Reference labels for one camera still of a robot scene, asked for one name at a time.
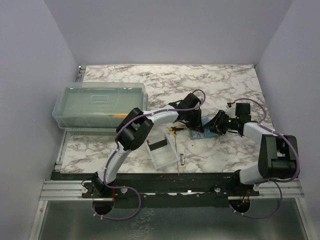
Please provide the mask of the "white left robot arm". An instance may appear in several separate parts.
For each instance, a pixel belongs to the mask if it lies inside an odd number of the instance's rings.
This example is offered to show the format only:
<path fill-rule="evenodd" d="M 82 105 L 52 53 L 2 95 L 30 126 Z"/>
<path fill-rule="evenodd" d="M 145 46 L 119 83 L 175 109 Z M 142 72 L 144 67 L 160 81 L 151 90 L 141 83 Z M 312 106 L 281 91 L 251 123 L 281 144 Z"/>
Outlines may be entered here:
<path fill-rule="evenodd" d="M 174 123 L 177 121 L 191 121 L 192 113 L 201 109 L 206 101 L 206 95 L 199 99 L 194 90 L 184 99 L 170 102 L 162 108 L 142 111 L 132 109 L 116 129 L 114 148 L 104 166 L 96 172 L 100 179 L 94 184 L 93 191 L 101 198 L 107 197 L 111 191 L 110 183 L 116 179 L 117 173 L 127 156 L 138 149 L 147 139 L 153 127 Z"/>

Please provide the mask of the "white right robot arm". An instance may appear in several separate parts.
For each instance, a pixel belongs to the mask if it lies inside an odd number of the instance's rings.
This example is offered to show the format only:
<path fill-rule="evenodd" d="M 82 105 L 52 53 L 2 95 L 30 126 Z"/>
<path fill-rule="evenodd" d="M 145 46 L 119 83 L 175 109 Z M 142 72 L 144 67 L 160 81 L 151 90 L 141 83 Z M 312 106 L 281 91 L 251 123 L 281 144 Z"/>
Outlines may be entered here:
<path fill-rule="evenodd" d="M 249 103 L 229 102 L 228 110 L 219 110 L 203 128 L 219 136 L 236 133 L 259 145 L 257 164 L 239 170 L 238 179 L 230 183 L 230 191 L 236 196 L 247 192 L 248 185 L 268 181 L 287 183 L 300 173 L 296 137 L 282 135 L 253 121 Z"/>

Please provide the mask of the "green leather card holder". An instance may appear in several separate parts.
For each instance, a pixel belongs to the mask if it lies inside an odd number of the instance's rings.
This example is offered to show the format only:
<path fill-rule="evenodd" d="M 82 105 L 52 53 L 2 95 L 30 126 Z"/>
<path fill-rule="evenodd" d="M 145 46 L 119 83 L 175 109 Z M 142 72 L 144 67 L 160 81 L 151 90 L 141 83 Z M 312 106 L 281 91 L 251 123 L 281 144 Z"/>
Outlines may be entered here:
<path fill-rule="evenodd" d="M 196 130 L 189 130 L 189 137 L 191 140 L 201 140 L 201 139 L 209 139 L 219 137 L 220 135 L 210 131 L 209 129 L 205 128 L 203 132 L 199 132 Z"/>

